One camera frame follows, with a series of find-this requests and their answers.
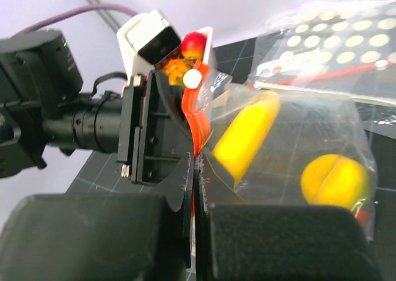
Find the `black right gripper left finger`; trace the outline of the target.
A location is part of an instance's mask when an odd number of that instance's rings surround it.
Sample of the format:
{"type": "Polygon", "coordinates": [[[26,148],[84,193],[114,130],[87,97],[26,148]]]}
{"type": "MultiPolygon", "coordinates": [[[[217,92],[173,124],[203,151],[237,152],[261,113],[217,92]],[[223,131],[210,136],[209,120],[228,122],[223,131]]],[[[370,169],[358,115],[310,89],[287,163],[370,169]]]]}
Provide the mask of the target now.
{"type": "Polygon", "coordinates": [[[148,192],[36,194],[1,231],[2,280],[185,280],[194,157],[148,192]]]}

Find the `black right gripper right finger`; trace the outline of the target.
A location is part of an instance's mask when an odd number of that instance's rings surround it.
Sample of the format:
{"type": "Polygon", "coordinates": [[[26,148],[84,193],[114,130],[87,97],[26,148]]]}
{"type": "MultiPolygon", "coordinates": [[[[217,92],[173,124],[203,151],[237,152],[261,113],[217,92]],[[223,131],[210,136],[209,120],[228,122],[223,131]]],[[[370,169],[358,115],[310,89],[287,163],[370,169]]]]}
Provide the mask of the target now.
{"type": "Polygon", "coordinates": [[[379,280],[354,216],[341,207],[257,205],[201,154],[194,176],[197,280],[379,280]]]}

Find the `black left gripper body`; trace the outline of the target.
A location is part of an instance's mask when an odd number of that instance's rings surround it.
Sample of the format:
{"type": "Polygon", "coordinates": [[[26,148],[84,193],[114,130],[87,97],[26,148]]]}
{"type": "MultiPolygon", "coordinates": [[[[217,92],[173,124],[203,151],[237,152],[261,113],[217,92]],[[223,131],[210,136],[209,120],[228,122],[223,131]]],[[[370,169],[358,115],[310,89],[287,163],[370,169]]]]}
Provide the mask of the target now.
{"type": "Polygon", "coordinates": [[[118,163],[122,177],[134,184],[154,185],[193,151],[181,109],[183,89],[169,85],[162,71],[133,79],[134,84],[123,93],[118,163]]]}

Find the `yellow toy banana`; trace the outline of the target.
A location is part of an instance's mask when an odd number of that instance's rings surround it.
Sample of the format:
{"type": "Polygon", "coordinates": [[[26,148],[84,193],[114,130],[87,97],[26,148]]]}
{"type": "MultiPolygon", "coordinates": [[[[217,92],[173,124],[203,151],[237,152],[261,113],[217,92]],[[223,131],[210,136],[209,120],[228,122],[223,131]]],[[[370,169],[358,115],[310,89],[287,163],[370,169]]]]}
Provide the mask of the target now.
{"type": "Polygon", "coordinates": [[[266,91],[241,109],[212,150],[213,156],[233,177],[236,189],[247,172],[280,111],[280,97],[266,91]]]}

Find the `clear zip bag orange zipper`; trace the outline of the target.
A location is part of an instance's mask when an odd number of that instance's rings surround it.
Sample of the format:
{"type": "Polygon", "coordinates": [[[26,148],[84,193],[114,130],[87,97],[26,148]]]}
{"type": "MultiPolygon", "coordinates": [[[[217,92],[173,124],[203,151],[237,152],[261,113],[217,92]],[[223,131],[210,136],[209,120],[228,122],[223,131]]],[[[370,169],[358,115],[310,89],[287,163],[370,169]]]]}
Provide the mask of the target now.
{"type": "Polygon", "coordinates": [[[377,165],[353,102],[346,97],[296,90],[256,89],[236,84],[230,75],[197,62],[183,77],[182,110],[189,124],[195,153],[227,170],[213,156],[221,136],[242,108],[261,92],[276,92],[280,111],[268,136],[236,189],[228,173],[228,187],[245,203],[259,205],[309,204],[301,192],[301,175],[317,157],[337,154],[364,166],[371,182],[370,197],[349,211],[368,211],[361,226],[374,237],[374,196],[377,165]]]}

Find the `yellow toy lemon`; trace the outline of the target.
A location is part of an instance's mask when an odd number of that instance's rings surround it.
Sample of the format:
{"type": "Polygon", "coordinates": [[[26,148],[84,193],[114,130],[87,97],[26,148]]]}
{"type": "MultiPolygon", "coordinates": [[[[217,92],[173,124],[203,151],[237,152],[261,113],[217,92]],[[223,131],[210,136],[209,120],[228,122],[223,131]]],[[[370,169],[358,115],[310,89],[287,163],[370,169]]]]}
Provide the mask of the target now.
{"type": "Polygon", "coordinates": [[[368,171],[362,164],[337,154],[317,157],[301,175],[301,192],[309,204],[352,210],[370,197],[370,186],[368,171]]]}

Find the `red toy tomato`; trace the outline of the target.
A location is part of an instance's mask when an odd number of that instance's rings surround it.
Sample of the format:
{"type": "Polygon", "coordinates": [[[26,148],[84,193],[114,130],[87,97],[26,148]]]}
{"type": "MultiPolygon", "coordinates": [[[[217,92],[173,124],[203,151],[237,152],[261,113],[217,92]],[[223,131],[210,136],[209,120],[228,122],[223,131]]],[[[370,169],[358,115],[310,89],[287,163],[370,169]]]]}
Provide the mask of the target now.
{"type": "Polygon", "coordinates": [[[368,211],[365,209],[357,210],[355,212],[355,219],[361,226],[365,225],[368,221],[368,211]]]}

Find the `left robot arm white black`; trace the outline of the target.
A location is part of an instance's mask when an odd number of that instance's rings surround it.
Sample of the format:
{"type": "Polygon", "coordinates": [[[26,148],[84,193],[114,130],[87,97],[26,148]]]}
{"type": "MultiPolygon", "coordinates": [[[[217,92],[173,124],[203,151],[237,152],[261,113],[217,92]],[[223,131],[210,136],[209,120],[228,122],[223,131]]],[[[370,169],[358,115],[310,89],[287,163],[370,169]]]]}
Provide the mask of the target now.
{"type": "Polygon", "coordinates": [[[115,154],[138,184],[167,177],[192,139],[182,88],[161,71],[138,73],[122,93],[82,92],[83,80],[59,30],[1,40],[1,177],[46,167],[46,146],[115,154]]]}

